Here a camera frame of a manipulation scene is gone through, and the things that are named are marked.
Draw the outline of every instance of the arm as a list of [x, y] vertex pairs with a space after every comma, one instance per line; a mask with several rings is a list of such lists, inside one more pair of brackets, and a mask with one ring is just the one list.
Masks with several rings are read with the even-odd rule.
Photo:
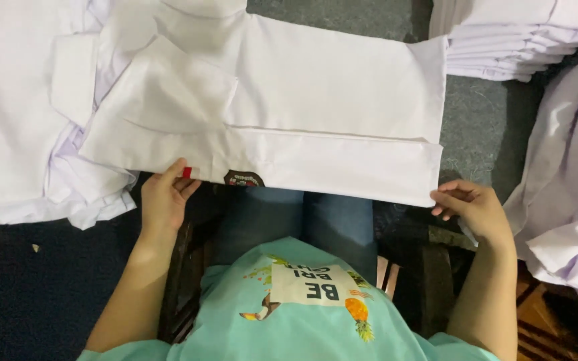
[[93, 327], [87, 350], [105, 352], [127, 342], [157, 337], [177, 231], [184, 221], [186, 201], [200, 186], [197, 180], [178, 177], [185, 166], [186, 160], [179, 159], [165, 174], [151, 176], [142, 186], [142, 232]]
[[479, 238], [447, 333], [502, 361], [516, 360], [516, 249], [501, 203], [492, 188], [464, 180], [441, 185], [431, 197], [437, 202], [432, 214], [460, 215]]

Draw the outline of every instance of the blue jeans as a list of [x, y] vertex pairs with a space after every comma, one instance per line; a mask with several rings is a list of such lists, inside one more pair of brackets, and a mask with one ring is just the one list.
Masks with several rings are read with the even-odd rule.
[[347, 262], [376, 283], [372, 201], [264, 187], [242, 187], [217, 231], [212, 265], [230, 265], [250, 249], [287, 236]]

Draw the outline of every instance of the hand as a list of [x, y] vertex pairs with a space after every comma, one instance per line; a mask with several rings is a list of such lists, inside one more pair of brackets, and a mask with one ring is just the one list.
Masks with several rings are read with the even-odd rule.
[[175, 237], [184, 221], [186, 201], [199, 180], [181, 178], [186, 159], [180, 158], [164, 174], [152, 175], [142, 186], [142, 231]]
[[492, 188], [457, 179], [439, 186], [430, 197], [436, 201], [433, 215], [443, 213], [443, 220], [460, 215], [475, 236], [490, 242], [511, 242], [510, 225]]

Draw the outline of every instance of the shirt sleeve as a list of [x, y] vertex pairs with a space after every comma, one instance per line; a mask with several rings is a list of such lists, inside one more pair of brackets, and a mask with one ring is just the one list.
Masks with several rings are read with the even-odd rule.
[[500, 361], [493, 353], [450, 336], [437, 333], [429, 340], [416, 335], [428, 360], [438, 361]]
[[85, 349], [76, 361], [165, 361], [171, 345], [160, 340], [129, 342], [104, 353]]

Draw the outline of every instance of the mint green t-shirt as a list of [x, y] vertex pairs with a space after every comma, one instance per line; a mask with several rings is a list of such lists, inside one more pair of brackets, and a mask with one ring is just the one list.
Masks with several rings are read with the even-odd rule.
[[293, 238], [207, 269], [193, 331], [181, 344], [131, 342], [79, 361], [496, 361], [445, 333], [429, 341], [349, 265]]

